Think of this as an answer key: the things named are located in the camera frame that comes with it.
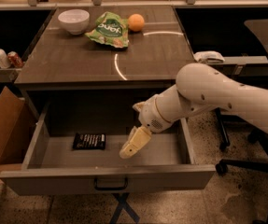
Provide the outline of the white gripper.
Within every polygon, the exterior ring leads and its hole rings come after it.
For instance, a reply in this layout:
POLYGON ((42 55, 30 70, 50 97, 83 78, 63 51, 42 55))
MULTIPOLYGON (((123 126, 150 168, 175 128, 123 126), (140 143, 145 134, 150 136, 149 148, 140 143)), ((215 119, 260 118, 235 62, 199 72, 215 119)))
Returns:
POLYGON ((152 133, 160 133, 167 128, 167 122, 156 106, 155 96, 134 104, 133 109, 139 112, 138 119, 143 126, 133 127, 130 131, 128 140, 120 150, 122 159, 129 159, 142 149, 150 141, 152 133))

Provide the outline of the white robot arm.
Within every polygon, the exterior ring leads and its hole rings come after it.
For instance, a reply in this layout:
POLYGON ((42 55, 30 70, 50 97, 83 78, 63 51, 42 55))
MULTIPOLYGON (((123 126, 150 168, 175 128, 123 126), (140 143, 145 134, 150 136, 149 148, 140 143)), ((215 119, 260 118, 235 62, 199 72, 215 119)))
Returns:
POLYGON ((132 128, 120 156, 131 158, 154 133, 170 128, 179 119, 216 108, 268 134, 268 90, 234 81, 207 64, 190 63, 179 70, 175 85, 133 105, 141 126, 132 128))

